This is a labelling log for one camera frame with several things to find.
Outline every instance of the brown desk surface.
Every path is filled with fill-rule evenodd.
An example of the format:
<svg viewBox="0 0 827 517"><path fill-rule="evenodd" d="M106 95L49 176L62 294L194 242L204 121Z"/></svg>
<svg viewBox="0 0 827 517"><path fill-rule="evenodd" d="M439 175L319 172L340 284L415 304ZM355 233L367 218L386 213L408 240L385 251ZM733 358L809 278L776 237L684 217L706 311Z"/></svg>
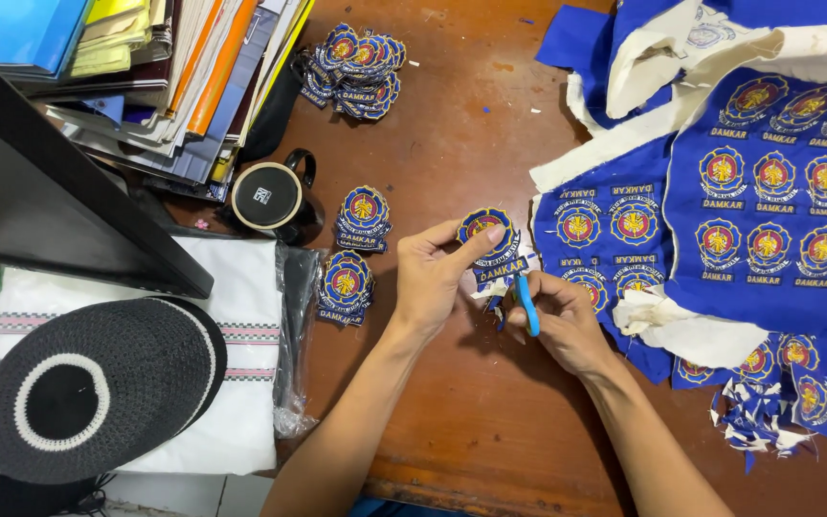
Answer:
<svg viewBox="0 0 827 517"><path fill-rule="evenodd" d="M580 6L606 10L608 0ZM369 259L378 285L362 328L319 321L314 329L308 410L324 416L378 340L393 306L394 246L468 210L498 206L525 229L536 193L528 170L579 146L564 115L566 73L534 61L558 0L318 0L303 41L323 41L339 22L407 43L403 87L377 124L356 124L296 102L285 140L318 159L314 190L330 210L354 187L380 189L391 206L391 251ZM534 25L519 18L535 21ZM483 108L490 109L484 113ZM536 108L540 113L531 113ZM183 203L182 223L212 221ZM315 242L331 247L333 234ZM463 283L466 292L473 278ZM580 383L541 346L494 330L493 318L461 303L407 384L365 492L488 516L589 515L632 511L629 492ZM711 427L713 389L672 391L642 375L650 400L696 466L737 515L827 515L827 440L819 461L801 452L759 454L750 476L741 452ZM698 510L691 509L696 515Z"/></svg>

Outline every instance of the mug rim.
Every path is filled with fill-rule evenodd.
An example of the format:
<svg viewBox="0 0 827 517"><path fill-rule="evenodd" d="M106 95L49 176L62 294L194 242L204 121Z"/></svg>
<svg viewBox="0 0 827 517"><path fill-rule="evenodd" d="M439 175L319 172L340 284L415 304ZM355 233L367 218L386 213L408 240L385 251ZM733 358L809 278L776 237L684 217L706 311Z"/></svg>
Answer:
<svg viewBox="0 0 827 517"><path fill-rule="evenodd" d="M270 167L275 168L275 169L281 169L281 170L284 170L284 171L288 172L290 174L290 176L292 177L292 180L296 184L296 189L298 190L299 195L296 196L296 204L295 204L295 206L292 207L292 210L290 211L289 215L287 215L282 220L280 220L279 222L277 222L273 225L260 226L260 225L256 225L254 223L251 223L243 215L241 215L241 212L238 210L238 204L235 202L235 200L238 199L238 188L241 187L242 180L247 178L247 176L250 173L254 172L257 169L265 169L265 168L270 168ZM292 169L284 166L283 164L278 164L277 162L263 162L263 163L259 163L259 164L250 166L249 168L247 168L246 171L244 171L240 175L238 175L238 179L235 181L235 187L232 188L232 209L235 210L235 216L238 217L238 219L242 223L246 224L247 226L249 226L250 228L253 228L255 230L274 230L276 228L281 227L282 225L285 225L293 217L295 217L295 214L299 211L299 207L301 205L302 205L302 182L299 182L299 177L296 176L295 171L293 171Z"/></svg>

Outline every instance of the hand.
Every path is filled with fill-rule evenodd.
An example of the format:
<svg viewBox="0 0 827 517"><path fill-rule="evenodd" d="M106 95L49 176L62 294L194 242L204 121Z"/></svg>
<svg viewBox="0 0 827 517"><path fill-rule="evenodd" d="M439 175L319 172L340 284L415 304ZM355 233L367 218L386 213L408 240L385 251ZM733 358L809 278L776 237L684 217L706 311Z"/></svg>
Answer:
<svg viewBox="0 0 827 517"><path fill-rule="evenodd" d="M489 226L451 255L439 247L455 240L461 220L445 221L398 242L398 305L392 321L426 344L452 313L458 281L474 262L503 240L505 228Z"/></svg>
<svg viewBox="0 0 827 517"><path fill-rule="evenodd" d="M528 274L528 291L535 300L538 340L564 370L582 380L594 381L608 377L616 368L624 368L604 339L586 288L542 271L532 271ZM506 323L525 326L525 310L510 309Z"/></svg>

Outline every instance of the computer monitor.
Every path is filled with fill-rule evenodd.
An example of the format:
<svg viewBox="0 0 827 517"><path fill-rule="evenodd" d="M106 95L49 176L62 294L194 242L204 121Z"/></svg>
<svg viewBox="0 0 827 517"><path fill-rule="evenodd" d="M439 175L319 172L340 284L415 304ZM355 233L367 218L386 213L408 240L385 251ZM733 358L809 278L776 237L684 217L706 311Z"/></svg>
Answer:
<svg viewBox="0 0 827 517"><path fill-rule="evenodd" d="M0 263L194 298L213 284L2 77Z"/></svg>

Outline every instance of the scissors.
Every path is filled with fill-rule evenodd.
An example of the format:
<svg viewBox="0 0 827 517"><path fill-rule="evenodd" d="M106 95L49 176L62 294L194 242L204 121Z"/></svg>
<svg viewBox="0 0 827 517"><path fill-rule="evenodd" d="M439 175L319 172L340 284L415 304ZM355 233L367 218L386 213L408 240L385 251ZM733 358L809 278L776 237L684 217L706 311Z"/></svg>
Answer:
<svg viewBox="0 0 827 517"><path fill-rule="evenodd" d="M528 279L520 274L515 276L513 299L525 310L525 319L528 320L528 335L537 337L541 332L537 323L537 311L535 311L535 304L531 300L531 293L528 291Z"/></svg>

